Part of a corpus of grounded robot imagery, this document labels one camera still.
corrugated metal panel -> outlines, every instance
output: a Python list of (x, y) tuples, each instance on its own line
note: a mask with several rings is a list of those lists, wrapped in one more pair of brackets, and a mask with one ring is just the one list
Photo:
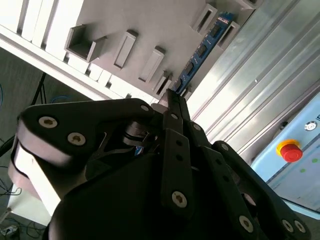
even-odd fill
[(319, 92), (319, 9), (318, 0), (271, 0), (253, 14), (188, 101), (211, 142), (225, 140), (249, 161), (257, 153), (244, 146), (263, 148), (270, 138), (257, 135)]

blue cable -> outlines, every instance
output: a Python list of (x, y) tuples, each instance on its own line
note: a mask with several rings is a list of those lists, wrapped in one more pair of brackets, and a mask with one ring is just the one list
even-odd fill
[(64, 95), (62, 95), (62, 96), (56, 96), (55, 98), (53, 98), (52, 100), (51, 100), (51, 104), (53, 104), (56, 100), (58, 100), (58, 99), (69, 99), (70, 97), (69, 96), (64, 96)]
[(4, 101), (4, 90), (0, 84), (0, 107), (2, 106), (3, 101)]

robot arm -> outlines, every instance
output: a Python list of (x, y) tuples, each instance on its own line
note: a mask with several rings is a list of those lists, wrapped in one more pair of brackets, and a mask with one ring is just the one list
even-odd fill
[[(121, 99), (21, 114), (10, 168), (52, 215), (45, 239), (311, 238), (227, 143), (208, 142), (184, 98), (167, 90), (159, 103), (157, 111)], [(97, 161), (102, 173), (87, 180)]]

cable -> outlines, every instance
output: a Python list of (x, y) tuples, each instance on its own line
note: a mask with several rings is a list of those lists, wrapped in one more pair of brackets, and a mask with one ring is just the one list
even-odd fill
[(41, 104), (44, 104), (44, 100), (42, 98), (42, 88), (40, 89), (40, 99), (41, 99)]
[(50, 101), (50, 103), (53, 104), (58, 99), (69, 99), (69, 98), (70, 98), (69, 96), (65, 96), (65, 95), (56, 96)]
[(42, 76), (41, 76), (41, 79), (40, 79), (40, 82), (39, 82), (39, 84), (38, 84), (38, 87), (37, 87), (37, 89), (36, 89), (36, 91), (35, 91), (33, 100), (32, 100), (32, 102), (31, 102), (31, 106), (36, 104), (37, 99), (38, 99), (38, 96), (39, 96), (39, 93), (40, 93), (40, 91), (41, 91), (41, 87), (42, 87), (42, 85), (44, 84), (44, 81), (45, 81), (46, 76), (47, 76), (47, 74), (46, 74), (45, 72), (43, 72), (43, 73), (42, 73)]
[(47, 96), (46, 96), (46, 90), (45, 90), (45, 83), (42, 83), (42, 90), (43, 90), (44, 104), (47, 104)]
[[(21, 229), (22, 229), (22, 228), (26, 228), (26, 234), (27, 234), (29, 237), (33, 238), (33, 239), (38, 239), (38, 238), (40, 238), (41, 235), (42, 235), (41, 231), (44, 231), (44, 230), (46, 229), (46, 228), (37, 228), (37, 227), (36, 227), (36, 223), (35, 223), (34, 221), (33, 221), (33, 222), (30, 221), (29, 224), (28, 224), (27, 226), (25, 226), (25, 225), (23, 225), (22, 223), (20, 223), (19, 221), (15, 220), (14, 218), (6, 218), (5, 220), (8, 220), (8, 221), (17, 223)], [(34, 230), (34, 231), (38, 234), (38, 236), (30, 235), (29, 229)]]
[[(7, 169), (8, 167), (7, 166), (0, 166), (0, 168), (4, 168), (4, 169)], [(0, 178), (0, 182), (3, 184), (3, 186), (0, 185), (0, 188), (5, 190), (5, 193), (0, 193), (0, 197), (2, 196), (8, 196), (8, 198), (10, 196), (18, 196), (22, 193), (22, 189), (20, 187), (18, 187), (15, 191), (10, 191), (9, 189), (12, 189), (13, 187), (13, 183), (11, 184), (10, 187), (7, 187), (7, 185), (5, 184), (5, 182)]]
[(41, 237), (41, 234), (39, 234), (39, 232), (37, 232), (37, 230), (35, 228), (34, 231), (38, 234), (38, 236), (32, 236), (29, 234), (29, 228), (30, 228), (30, 224), (33, 223), (33, 226), (35, 227), (35, 222), (29, 222), (29, 224), (26, 226), (26, 234), (30, 237), (30, 238), (33, 238), (33, 239), (38, 239)]
[(0, 107), (2, 106), (3, 101), (4, 101), (4, 90), (0, 84)]

gray bracket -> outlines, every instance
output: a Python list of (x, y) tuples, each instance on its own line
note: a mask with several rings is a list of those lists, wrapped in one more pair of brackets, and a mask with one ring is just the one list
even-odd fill
[(211, 4), (207, 3), (202, 10), (200, 16), (197, 18), (195, 23), (192, 25), (192, 29), (203, 35), (206, 33), (206, 29), (209, 24), (215, 18), (218, 10)]
[(151, 56), (149, 57), (148, 61), (146, 62), (142, 73), (140, 74), (139, 80), (149, 83), (153, 75), (155, 74), (156, 70), (158, 69), (162, 59), (165, 57), (165, 50), (156, 46)]
[(132, 30), (128, 30), (124, 33), (118, 49), (115, 54), (113, 64), (122, 69), (125, 65), (125, 62), (130, 54), (131, 49), (133, 48), (138, 34)]
[(64, 49), (87, 63), (102, 55), (102, 49), (107, 40), (106, 36), (89, 41), (85, 38), (86, 25), (70, 28)]
[(239, 24), (232, 21), (229, 27), (225, 30), (224, 34), (221, 36), (220, 40), (217, 43), (217, 46), (219, 46), (223, 50), (226, 50), (226, 48), (231, 43), (232, 39), (234, 39), (239, 29), (240, 29)]

